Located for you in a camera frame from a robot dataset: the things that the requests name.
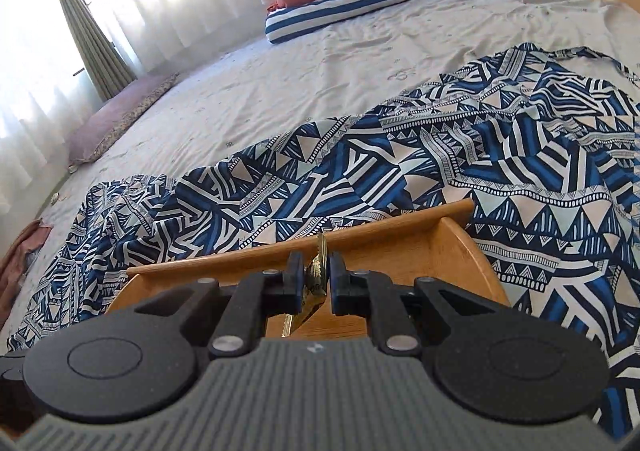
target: mattress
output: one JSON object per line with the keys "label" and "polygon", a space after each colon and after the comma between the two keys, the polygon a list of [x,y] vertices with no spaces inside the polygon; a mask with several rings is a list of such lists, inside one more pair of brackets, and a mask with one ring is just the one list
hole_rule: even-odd
{"label": "mattress", "polygon": [[[73,174],[44,211],[53,230],[0,333],[1,344],[16,330],[92,185],[136,173],[179,177],[300,123],[363,113],[372,102],[526,41],[545,50],[585,44],[640,66],[640,16],[620,4],[412,0],[278,46],[261,39],[191,73],[100,160]],[[640,99],[610,64],[563,64]]]}

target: geometric print cloth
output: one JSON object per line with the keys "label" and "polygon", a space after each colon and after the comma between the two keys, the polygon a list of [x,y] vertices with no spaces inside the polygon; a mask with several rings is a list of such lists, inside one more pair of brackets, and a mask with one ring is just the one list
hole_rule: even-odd
{"label": "geometric print cloth", "polygon": [[594,421],[640,422],[640,104],[530,43],[360,116],[306,123],[174,181],[90,189],[12,349],[103,313],[132,265],[315,235],[471,196],[467,232],[514,308],[592,339],[611,379]]}

